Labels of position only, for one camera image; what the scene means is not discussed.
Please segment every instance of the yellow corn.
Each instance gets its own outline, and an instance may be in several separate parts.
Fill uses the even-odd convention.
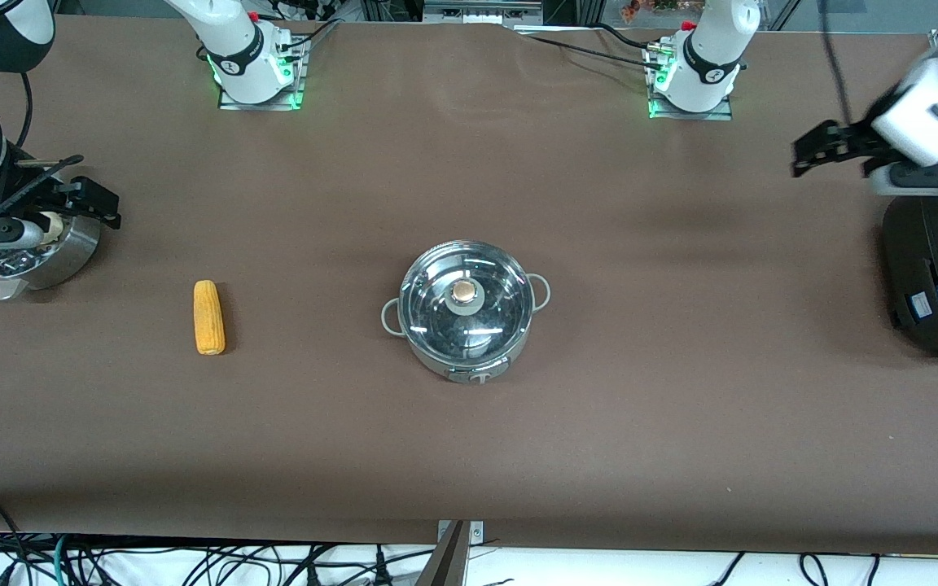
[[[219,307],[215,282],[194,283],[194,341],[198,353],[206,356],[218,355],[226,348],[223,311]]]

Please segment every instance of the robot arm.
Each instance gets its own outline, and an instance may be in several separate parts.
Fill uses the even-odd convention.
[[[56,29],[46,0],[0,0],[0,71],[33,70],[53,44]]]
[[[798,138],[792,174],[861,156],[870,157],[864,174],[879,193],[938,195],[938,46],[862,120],[845,126],[826,120]]]
[[[696,29],[664,37],[654,91],[685,112],[708,112],[733,90],[744,49],[759,29],[755,0],[708,0]]]
[[[194,27],[216,81],[238,103],[273,98],[295,81],[289,67],[291,33],[253,22],[239,0],[164,0]]]

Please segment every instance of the metal bowl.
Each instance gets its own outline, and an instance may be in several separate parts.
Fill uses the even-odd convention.
[[[532,279],[545,288],[542,304],[537,304]],[[414,355],[433,372],[458,383],[485,383],[524,350],[532,316],[548,304],[550,294],[541,275],[524,272],[505,250],[455,240],[414,261],[401,296],[383,306],[383,327],[406,337]],[[394,305],[399,330],[386,322]]]

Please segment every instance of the metal bracket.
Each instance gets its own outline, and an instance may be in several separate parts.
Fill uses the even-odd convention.
[[[436,524],[436,542],[440,543],[444,539],[444,530],[451,522],[439,522]],[[469,545],[480,545],[484,542],[484,522],[469,522]]]

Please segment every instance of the lid knob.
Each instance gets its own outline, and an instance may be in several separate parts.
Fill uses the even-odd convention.
[[[476,285],[469,279],[459,278],[451,286],[451,298],[459,304],[468,304],[476,299]]]

